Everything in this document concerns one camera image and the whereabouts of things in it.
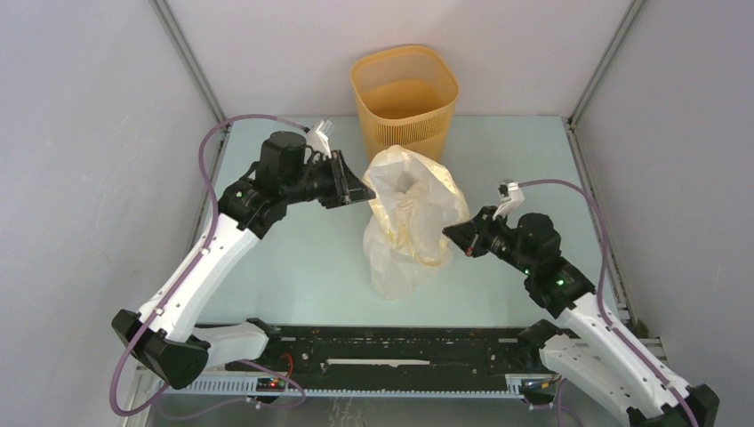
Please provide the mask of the translucent cream trash bag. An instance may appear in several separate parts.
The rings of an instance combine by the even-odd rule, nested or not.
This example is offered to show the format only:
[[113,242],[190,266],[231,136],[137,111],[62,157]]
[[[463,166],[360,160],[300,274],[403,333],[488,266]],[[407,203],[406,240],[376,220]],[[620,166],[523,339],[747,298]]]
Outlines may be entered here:
[[371,285],[405,298],[453,262],[443,229],[470,218],[466,198],[445,166],[400,146],[375,155],[363,182],[375,194],[363,235]]

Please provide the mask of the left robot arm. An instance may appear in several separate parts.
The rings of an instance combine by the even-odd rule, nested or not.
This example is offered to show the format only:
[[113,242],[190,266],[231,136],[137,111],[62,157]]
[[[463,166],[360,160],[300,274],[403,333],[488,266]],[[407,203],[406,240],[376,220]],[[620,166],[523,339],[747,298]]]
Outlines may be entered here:
[[175,390],[207,368],[242,359],[270,370],[281,359],[281,347],[264,323],[203,328],[197,326],[201,311],[290,205],[317,201],[333,209],[374,198],[322,132],[274,132],[249,172],[224,190],[180,267],[137,311],[120,310],[112,327],[131,355]]

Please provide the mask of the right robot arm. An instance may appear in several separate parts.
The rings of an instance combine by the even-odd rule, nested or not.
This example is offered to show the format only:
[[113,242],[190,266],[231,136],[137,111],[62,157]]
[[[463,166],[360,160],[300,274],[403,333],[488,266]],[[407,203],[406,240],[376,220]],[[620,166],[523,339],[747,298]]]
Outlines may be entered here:
[[520,336],[522,368],[544,367],[596,400],[623,426],[712,426],[719,397],[663,364],[606,307],[595,286],[560,251],[548,215],[527,213],[511,228],[486,206],[443,233],[468,257],[493,254],[525,274],[525,290],[553,318]]

